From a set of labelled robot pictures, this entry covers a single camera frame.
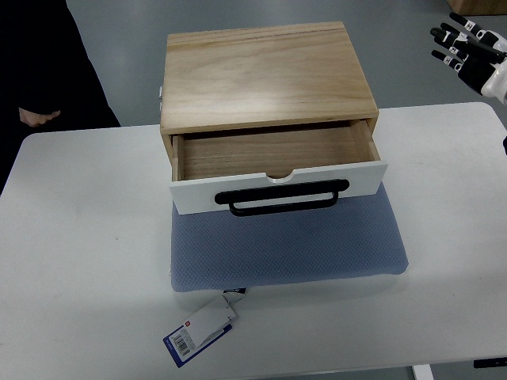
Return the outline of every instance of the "white drawer front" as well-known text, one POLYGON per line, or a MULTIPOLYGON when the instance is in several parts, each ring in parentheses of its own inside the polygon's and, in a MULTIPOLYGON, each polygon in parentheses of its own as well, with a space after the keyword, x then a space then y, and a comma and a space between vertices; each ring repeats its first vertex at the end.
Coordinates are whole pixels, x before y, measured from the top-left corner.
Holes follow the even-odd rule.
MULTIPOLYGON (((217 204, 215 195, 232 190, 247 188, 266 188, 284 184, 347 180, 349 188, 340 192, 341 198, 347 196, 368 196, 375 194, 386 171, 385 161, 359 162, 354 164, 322 166, 318 168, 296 169, 283 179, 274 180, 265 173, 241 176, 206 178, 201 180, 171 181, 170 191, 180 215, 199 212, 228 210, 227 204, 217 204)), ((321 199, 322 195, 304 196, 304 200, 321 199)), ((284 203, 274 199, 269 203, 284 203)))

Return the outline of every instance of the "black clothing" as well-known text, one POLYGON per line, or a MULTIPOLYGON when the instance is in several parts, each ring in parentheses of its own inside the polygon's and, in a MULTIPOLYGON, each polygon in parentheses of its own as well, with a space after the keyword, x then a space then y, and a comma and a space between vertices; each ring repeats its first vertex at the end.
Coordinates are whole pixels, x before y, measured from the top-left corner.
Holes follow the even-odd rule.
POLYGON ((3 4, 0 191, 28 135, 120 126, 65 0, 6 0, 3 4), (32 128, 19 120, 20 107, 42 115, 61 114, 32 128))

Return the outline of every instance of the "gray floor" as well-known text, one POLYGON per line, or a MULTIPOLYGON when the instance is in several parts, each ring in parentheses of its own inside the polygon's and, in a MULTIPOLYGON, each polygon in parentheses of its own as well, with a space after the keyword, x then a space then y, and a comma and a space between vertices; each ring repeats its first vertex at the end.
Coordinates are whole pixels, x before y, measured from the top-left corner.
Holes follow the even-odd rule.
MULTIPOLYGON (((473 93, 430 55, 436 45, 429 30, 443 21, 452 23, 445 0, 67 0, 67 4, 124 126, 159 123, 158 88, 168 34, 320 21, 345 23, 379 108, 484 101, 507 125, 507 107, 473 93)), ((473 20, 507 37, 507 16, 473 20)), ((472 362, 432 368, 436 380, 507 378, 505 368, 474 370, 472 362)), ((412 378, 410 369, 396 368, 298 379, 412 378)))

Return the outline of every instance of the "black handle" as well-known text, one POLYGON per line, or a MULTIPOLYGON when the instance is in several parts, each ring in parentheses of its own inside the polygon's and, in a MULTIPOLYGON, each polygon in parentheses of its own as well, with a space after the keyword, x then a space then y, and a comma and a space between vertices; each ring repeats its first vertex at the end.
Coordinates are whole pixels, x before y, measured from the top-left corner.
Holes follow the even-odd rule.
POLYGON ((252 216, 273 214, 277 212, 310 210, 313 208, 331 207, 338 201, 338 193, 349 188, 347 180, 325 180, 320 182, 307 182, 304 184, 281 184, 267 188, 246 188, 220 192, 215 196, 217 204, 228 204, 232 215, 252 216), (257 200, 275 200, 291 198, 293 196, 312 196, 316 194, 331 193, 329 199, 311 200, 307 202, 295 202, 274 204, 270 206, 237 208, 235 203, 253 202, 257 200))

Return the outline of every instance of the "white table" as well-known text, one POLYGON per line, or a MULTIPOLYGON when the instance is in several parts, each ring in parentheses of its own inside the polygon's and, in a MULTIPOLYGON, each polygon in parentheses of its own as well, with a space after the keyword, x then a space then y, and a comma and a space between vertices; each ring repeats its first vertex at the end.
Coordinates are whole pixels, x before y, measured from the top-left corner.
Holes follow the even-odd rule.
POLYGON ((0 378, 254 378, 507 355, 505 129, 485 104, 383 109, 398 276, 250 289, 177 369, 162 339, 218 291, 170 287, 158 126, 34 135, 0 197, 0 378))

